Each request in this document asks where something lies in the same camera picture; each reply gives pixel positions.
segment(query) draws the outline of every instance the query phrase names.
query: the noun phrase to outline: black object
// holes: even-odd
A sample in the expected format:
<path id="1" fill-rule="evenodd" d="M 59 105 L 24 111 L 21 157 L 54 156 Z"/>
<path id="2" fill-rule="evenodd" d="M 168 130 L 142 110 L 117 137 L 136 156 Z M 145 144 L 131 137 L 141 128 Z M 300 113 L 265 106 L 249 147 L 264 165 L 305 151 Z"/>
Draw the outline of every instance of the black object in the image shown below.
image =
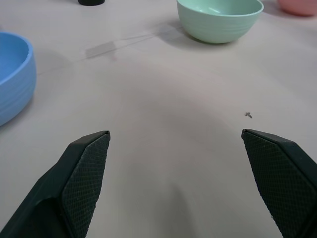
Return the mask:
<path id="1" fill-rule="evenodd" d="M 84 238 L 101 191 L 110 134 L 71 143 L 33 186 L 0 238 Z"/>
<path id="2" fill-rule="evenodd" d="M 103 4 L 105 0 L 78 0 L 78 2 L 84 6 L 97 6 Z"/>
<path id="3" fill-rule="evenodd" d="M 317 165 L 293 141 L 245 129 L 258 190 L 284 238 L 317 238 Z"/>

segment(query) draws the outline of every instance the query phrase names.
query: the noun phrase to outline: mint green bowl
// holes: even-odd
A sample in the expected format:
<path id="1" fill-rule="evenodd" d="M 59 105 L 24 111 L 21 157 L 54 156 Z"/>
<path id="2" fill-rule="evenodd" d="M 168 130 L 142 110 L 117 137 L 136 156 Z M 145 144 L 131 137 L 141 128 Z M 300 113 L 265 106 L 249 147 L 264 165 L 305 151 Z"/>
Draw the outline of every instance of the mint green bowl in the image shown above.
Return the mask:
<path id="1" fill-rule="evenodd" d="M 246 34 L 263 8 L 259 0 L 177 0 L 184 29 L 201 41 L 215 44 Z"/>

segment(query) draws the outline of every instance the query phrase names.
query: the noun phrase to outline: bowl rim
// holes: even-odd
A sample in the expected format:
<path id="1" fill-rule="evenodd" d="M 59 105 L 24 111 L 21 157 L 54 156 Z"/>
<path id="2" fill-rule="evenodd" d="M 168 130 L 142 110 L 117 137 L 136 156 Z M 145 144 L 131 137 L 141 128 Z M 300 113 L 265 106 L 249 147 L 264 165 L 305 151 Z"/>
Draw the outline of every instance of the bowl rim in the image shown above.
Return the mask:
<path id="1" fill-rule="evenodd" d="M 0 79 L 0 86 L 2 84 L 6 83 L 7 81 L 9 81 L 15 75 L 17 75 L 25 67 L 25 65 L 30 61 L 31 57 L 33 56 L 33 47 L 31 45 L 31 43 L 23 36 L 20 36 L 18 34 L 12 33 L 12 32 L 6 32 L 6 31 L 0 31 L 0 37 L 1 37 L 1 35 L 10 35 L 10 36 L 17 37 L 17 38 L 21 39 L 22 41 L 24 41 L 28 46 L 28 55 L 26 56 L 25 60 L 18 68 L 16 68 L 12 73 L 10 73 L 4 79 L 2 79 L 2 80 Z"/>
<path id="2" fill-rule="evenodd" d="M 260 0 L 254 0 L 254 1 L 257 1 L 260 5 L 261 5 L 261 9 L 256 11 L 256 12 L 252 12 L 252 13 L 249 13 L 249 14 L 241 14 L 241 15 L 227 15 L 227 14 L 211 14 L 211 13 L 205 13 L 205 12 L 201 12 L 201 11 L 197 11 L 195 9 L 192 9 L 192 8 L 189 8 L 187 6 L 185 6 L 184 4 L 182 4 L 180 2 L 180 0 L 177 0 L 177 3 L 182 5 L 184 8 L 188 9 L 188 10 L 191 10 L 191 11 L 195 11 L 197 13 L 200 13 L 200 14 L 205 14 L 205 15 L 208 15 L 208 16 L 226 16 L 226 17 L 241 17 L 241 16 L 252 16 L 252 15 L 256 15 L 258 13 L 261 13 L 264 9 L 264 5 L 263 3 L 260 1 Z"/>

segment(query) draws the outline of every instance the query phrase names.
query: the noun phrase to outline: blue bowl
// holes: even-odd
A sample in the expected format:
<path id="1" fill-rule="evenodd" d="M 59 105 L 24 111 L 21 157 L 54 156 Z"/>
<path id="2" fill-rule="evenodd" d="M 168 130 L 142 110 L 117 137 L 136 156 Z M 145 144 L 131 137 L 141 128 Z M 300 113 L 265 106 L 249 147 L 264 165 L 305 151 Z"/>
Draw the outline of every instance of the blue bowl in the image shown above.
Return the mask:
<path id="1" fill-rule="evenodd" d="M 0 126 L 28 104 L 35 84 L 32 45 L 17 34 L 0 32 Z"/>

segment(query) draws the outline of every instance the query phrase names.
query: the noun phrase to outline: white table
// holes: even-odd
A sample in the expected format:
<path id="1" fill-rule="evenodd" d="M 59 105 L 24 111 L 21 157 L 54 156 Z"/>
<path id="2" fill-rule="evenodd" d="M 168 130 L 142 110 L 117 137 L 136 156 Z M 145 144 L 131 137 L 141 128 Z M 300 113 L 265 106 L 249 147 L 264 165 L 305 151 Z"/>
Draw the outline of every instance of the white table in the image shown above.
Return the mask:
<path id="1" fill-rule="evenodd" d="M 110 130 L 87 237 L 281 238 L 240 134 L 317 159 L 317 19 L 264 3 L 246 36 L 213 46 L 183 34 L 175 0 L 1 1 L 0 28 L 32 42 L 38 83 L 0 128 L 0 228 L 70 142 Z"/>

